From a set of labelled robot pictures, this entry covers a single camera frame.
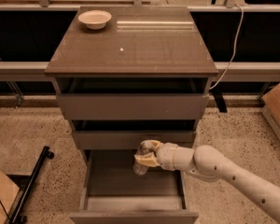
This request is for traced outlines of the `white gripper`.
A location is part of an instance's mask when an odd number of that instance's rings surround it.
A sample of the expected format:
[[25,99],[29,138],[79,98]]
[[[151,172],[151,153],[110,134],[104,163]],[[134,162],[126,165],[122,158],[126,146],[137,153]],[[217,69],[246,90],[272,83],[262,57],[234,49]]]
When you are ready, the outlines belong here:
[[145,140],[141,143],[143,150],[157,151],[147,156],[135,155],[135,160],[146,167],[158,167],[167,171],[188,172],[194,167],[194,149],[180,147],[172,143],[165,143],[157,140]]

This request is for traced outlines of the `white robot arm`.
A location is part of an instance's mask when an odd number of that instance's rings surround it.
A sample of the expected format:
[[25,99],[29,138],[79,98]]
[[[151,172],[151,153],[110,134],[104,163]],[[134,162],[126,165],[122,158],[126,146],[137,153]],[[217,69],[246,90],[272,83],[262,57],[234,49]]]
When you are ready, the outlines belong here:
[[181,171],[206,182],[222,179],[280,224],[280,188],[241,168],[214,147],[181,147],[157,140],[143,141],[134,155],[135,171],[144,175],[149,167]]

